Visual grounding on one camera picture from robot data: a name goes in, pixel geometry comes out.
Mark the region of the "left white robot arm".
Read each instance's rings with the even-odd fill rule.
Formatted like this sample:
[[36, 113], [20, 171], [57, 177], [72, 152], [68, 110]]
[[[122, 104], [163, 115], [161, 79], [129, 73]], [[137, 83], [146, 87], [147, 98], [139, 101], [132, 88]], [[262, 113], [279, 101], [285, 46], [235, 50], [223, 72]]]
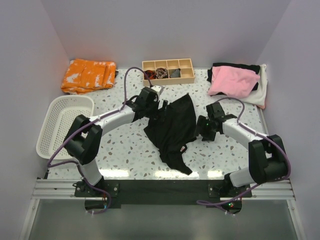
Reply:
[[90, 118], [84, 115], [75, 118], [65, 137], [64, 148], [77, 160], [80, 174], [87, 181], [85, 189], [92, 196], [99, 196], [104, 190], [103, 176], [96, 162], [101, 138], [122, 125], [154, 117], [163, 90], [159, 85], [144, 87], [137, 97], [125, 101], [119, 108]]

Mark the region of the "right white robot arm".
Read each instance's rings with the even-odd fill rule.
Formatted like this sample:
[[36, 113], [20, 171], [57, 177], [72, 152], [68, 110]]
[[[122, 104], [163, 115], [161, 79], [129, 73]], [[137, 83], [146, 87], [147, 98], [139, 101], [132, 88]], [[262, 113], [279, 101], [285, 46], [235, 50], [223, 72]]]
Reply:
[[224, 176], [223, 192], [235, 196], [241, 187], [277, 182], [289, 177], [291, 165], [278, 135], [266, 135], [248, 127], [233, 114], [226, 114], [219, 102], [206, 106], [207, 116], [199, 116], [195, 135], [214, 141], [216, 134], [228, 136], [248, 151], [248, 167]]

